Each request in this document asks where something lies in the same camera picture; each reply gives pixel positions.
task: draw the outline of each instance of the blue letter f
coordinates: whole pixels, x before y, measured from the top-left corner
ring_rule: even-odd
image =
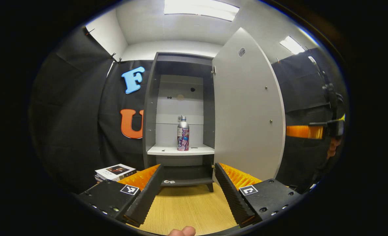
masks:
[[[121,75],[121,77],[123,77],[124,81],[126,82],[126,94],[132,93],[140,89],[140,85],[136,84],[136,81],[139,83],[142,82],[142,75],[140,73],[143,73],[144,71],[145,69],[140,66]]]

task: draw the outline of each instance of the wooden table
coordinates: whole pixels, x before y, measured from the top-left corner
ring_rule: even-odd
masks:
[[[196,229],[196,236],[236,226],[221,187],[213,183],[211,193],[205,184],[161,187],[139,229],[167,235],[185,226]]]

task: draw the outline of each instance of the black curtain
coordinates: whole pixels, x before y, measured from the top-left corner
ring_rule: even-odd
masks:
[[[324,98],[325,84],[309,60],[312,56],[325,71],[336,91],[347,101],[346,87],[335,61],[319,48],[292,55],[272,64],[283,97],[286,125],[307,125],[310,122],[331,120],[332,111]],[[326,160],[330,138],[323,140],[303,139],[286,136],[282,162],[276,179],[286,185],[297,185],[302,192],[308,187],[315,168]],[[328,169],[339,156],[331,157]]]
[[[105,82],[104,91],[99,107],[98,129],[100,134],[101,156],[104,166],[111,166],[118,163],[136,168],[144,169],[143,163],[143,140],[131,139],[123,135],[121,131],[122,109],[133,109],[136,114],[133,116],[131,128],[135,131],[142,127],[142,116],[140,110],[144,109],[146,86],[149,80],[152,60],[134,60],[114,63]],[[140,89],[126,94],[126,83],[122,74],[144,67],[141,73],[142,82]]]
[[[80,193],[96,182],[102,168],[98,109],[107,72],[108,52],[80,28],[44,61],[35,79],[29,107],[30,129],[38,156],[52,177]]]

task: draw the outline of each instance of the cabinet door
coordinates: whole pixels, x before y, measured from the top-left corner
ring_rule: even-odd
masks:
[[[252,36],[239,28],[212,65],[216,72],[214,162],[263,181],[275,178],[286,126],[280,87],[269,60]]]

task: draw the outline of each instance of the book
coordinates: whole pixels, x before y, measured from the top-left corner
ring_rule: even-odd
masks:
[[[95,179],[97,181],[102,182],[105,179],[110,179],[112,181],[119,181],[125,177],[135,174],[137,171],[132,167],[125,166],[123,164],[117,164],[114,166],[95,170],[95,172],[96,172]]]

